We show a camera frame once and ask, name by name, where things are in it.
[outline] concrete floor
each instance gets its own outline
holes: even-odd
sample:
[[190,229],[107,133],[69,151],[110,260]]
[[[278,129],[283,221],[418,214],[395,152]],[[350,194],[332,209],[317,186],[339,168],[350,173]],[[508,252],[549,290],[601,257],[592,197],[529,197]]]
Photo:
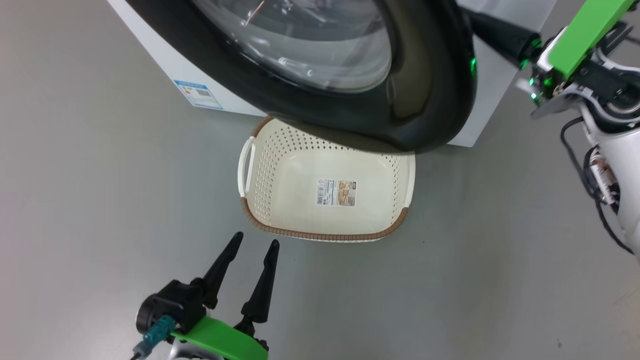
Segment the concrete floor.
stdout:
[[[579,5],[561,1],[545,34]],[[213,316],[240,320],[272,239],[236,192],[258,119],[191,107],[105,1],[1,0],[0,83],[3,357],[128,359],[141,301],[202,275],[235,231]],[[640,267],[558,141],[574,114],[533,108],[510,91],[474,148],[418,156],[392,236],[280,238],[257,329],[271,358],[639,358]]]

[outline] product label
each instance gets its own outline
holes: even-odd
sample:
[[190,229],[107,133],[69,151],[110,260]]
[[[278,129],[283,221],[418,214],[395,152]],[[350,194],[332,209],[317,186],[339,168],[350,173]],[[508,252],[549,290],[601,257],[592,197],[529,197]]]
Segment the product label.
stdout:
[[205,85],[179,80],[174,80],[174,82],[184,96],[189,99],[191,105],[199,108],[222,110],[222,105]]
[[316,205],[356,206],[355,181],[320,179],[316,185]]

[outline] connector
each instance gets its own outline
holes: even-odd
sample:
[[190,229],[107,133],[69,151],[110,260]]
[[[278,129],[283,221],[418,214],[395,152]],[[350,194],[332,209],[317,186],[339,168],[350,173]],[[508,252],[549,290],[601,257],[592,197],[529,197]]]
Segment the connector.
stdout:
[[151,328],[142,336],[142,341],[133,348],[131,360],[144,360],[153,351],[154,347],[166,340],[175,331],[175,320],[168,315],[162,316]]

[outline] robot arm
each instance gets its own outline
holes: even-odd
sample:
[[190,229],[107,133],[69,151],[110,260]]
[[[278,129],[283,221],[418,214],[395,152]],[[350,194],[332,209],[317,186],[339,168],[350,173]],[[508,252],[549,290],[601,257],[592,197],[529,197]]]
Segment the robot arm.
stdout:
[[172,280],[140,306],[136,328],[143,335],[131,360],[146,359],[154,347],[166,341],[173,345],[169,360],[266,360],[266,341],[254,338],[253,323],[269,317],[280,243],[273,240],[264,258],[264,270],[241,313],[243,319],[231,327],[207,316],[218,304],[218,292],[231,261],[236,258],[243,234],[238,232],[203,277],[189,284]]
[[[488,20],[465,10],[474,33],[515,66],[532,63],[529,81],[518,88],[538,105],[532,117],[576,109],[582,115],[561,133],[573,166],[613,240],[640,261],[640,69],[617,64],[608,55],[630,37],[632,26],[620,21],[634,11],[634,0],[587,0],[571,24],[541,44],[537,33]],[[592,148],[582,164],[564,132],[582,123]],[[610,206],[623,229],[619,239],[604,216]]]

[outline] laundry basket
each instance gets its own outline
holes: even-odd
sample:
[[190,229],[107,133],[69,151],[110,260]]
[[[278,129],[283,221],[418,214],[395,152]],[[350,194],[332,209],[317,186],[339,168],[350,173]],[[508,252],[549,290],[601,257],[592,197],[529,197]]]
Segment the laundry basket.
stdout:
[[355,150],[271,117],[253,131],[238,163],[249,220],[267,232],[309,240],[389,235],[407,215],[414,179],[413,153]]

